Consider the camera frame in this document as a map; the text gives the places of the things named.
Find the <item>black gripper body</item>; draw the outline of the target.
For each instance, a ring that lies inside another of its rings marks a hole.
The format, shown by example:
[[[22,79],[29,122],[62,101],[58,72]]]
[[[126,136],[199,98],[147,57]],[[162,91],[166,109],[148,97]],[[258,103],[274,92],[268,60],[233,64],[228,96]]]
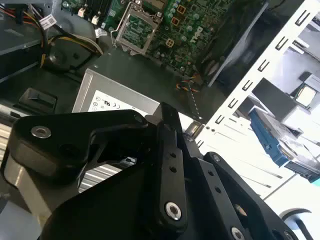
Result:
[[[60,205],[43,240],[224,240],[208,186],[181,160],[131,166]]]

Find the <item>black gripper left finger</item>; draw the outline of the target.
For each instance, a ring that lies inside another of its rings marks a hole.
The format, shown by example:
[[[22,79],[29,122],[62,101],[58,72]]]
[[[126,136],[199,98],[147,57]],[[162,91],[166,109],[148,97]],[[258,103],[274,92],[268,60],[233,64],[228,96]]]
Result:
[[[123,170],[180,160],[177,110],[162,102],[148,118],[109,110],[17,120],[1,175],[42,224],[66,201]]]

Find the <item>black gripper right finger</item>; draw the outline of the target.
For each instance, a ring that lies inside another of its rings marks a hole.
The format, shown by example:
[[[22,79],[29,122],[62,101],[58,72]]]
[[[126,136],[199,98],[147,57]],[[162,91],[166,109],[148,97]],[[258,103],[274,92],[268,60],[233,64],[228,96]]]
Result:
[[[295,240],[284,221],[216,152],[202,155],[177,124],[188,225],[180,240]]]

